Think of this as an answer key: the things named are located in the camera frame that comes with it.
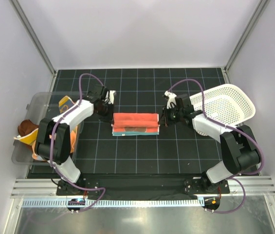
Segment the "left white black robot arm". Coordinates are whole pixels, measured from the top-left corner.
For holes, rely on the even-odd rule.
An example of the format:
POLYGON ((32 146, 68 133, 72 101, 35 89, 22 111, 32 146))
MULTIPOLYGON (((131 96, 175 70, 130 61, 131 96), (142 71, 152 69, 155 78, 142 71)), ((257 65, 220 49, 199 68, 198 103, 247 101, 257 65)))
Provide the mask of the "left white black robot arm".
POLYGON ((80 92, 79 99, 63 113, 39 123, 35 152, 68 183, 73 195, 83 193, 85 184, 83 174, 71 158, 71 132, 94 114, 103 122, 113 123, 115 96, 115 90, 98 85, 86 95, 80 92))

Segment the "brown bear towel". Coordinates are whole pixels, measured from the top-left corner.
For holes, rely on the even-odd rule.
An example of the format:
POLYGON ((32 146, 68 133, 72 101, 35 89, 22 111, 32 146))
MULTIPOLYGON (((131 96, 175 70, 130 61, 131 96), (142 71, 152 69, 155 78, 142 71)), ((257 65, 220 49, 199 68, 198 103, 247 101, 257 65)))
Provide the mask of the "brown bear towel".
POLYGON ((115 113, 113 118, 113 136, 156 136, 159 134, 160 125, 157 113, 115 113))

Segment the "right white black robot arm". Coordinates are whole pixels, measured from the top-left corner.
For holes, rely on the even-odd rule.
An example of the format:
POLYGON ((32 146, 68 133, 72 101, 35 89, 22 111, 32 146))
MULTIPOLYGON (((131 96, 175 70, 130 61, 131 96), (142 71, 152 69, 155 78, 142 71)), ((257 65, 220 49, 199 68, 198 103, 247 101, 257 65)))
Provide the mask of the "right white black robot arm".
POLYGON ((263 154, 249 126, 232 127, 208 117, 203 108, 194 109, 187 94, 176 95, 165 91, 164 98, 167 104, 162 109, 159 124, 170 126, 180 122, 220 144, 222 160, 202 173, 199 182, 202 191, 212 193, 226 179, 255 165, 263 165, 263 154))

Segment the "orange polka dot towel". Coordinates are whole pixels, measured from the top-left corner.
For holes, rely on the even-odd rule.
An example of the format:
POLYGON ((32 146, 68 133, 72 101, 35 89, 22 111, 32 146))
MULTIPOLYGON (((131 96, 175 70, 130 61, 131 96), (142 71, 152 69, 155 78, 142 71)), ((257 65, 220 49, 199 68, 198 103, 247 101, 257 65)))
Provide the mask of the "orange polka dot towel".
MULTIPOLYGON (((33 134, 34 134, 34 141, 33 141, 33 144, 32 144, 32 158, 34 160, 37 160, 37 161, 45 161, 44 159, 42 159, 41 156, 37 155, 36 152, 35 152, 35 143, 36 143, 36 139, 37 139, 37 134, 38 134, 38 129, 35 129, 33 131, 33 134)), ((71 131, 70 133, 70 141, 71 141, 71 150, 70 150, 70 155, 72 155, 74 153, 74 150, 75 150, 75 143, 76 143, 76 131, 73 130, 71 131)))

